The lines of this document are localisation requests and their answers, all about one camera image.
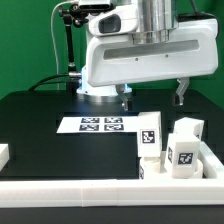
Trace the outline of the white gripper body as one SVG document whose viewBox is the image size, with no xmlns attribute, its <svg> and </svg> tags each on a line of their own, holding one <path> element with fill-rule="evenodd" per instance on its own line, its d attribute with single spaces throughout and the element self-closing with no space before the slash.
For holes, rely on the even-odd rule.
<svg viewBox="0 0 224 224">
<path fill-rule="evenodd" d="M 129 35 L 94 37 L 86 76 L 93 87 L 210 75 L 218 67 L 215 19 L 181 22 L 169 40 L 135 45 Z"/>
</svg>

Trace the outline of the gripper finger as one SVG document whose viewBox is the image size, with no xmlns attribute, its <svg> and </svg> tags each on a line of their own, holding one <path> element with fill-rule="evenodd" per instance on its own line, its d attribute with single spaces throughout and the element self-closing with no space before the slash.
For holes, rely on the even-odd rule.
<svg viewBox="0 0 224 224">
<path fill-rule="evenodd" d="M 182 106 L 184 103 L 184 94 L 190 84 L 190 79 L 188 77 L 179 78 L 177 82 L 178 87 L 175 94 L 173 95 L 173 104 L 175 106 Z"/>
<path fill-rule="evenodd" d="M 128 97 L 126 96 L 126 87 L 124 84 L 121 85 L 116 85 L 116 92 L 118 96 L 120 97 L 122 101 L 122 107 L 124 108 L 125 111 L 129 110 L 129 100 Z"/>
</svg>

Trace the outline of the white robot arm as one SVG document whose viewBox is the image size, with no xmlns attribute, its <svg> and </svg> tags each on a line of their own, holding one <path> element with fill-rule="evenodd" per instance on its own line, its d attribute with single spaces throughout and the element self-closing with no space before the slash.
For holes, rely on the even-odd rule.
<svg viewBox="0 0 224 224">
<path fill-rule="evenodd" d="M 179 15 L 176 0 L 128 0 L 90 17 L 78 92 L 95 102 L 120 98 L 129 110 L 129 84 L 176 79 L 174 102 L 181 105 L 189 79 L 217 69 L 217 35 L 214 16 Z"/>
</svg>

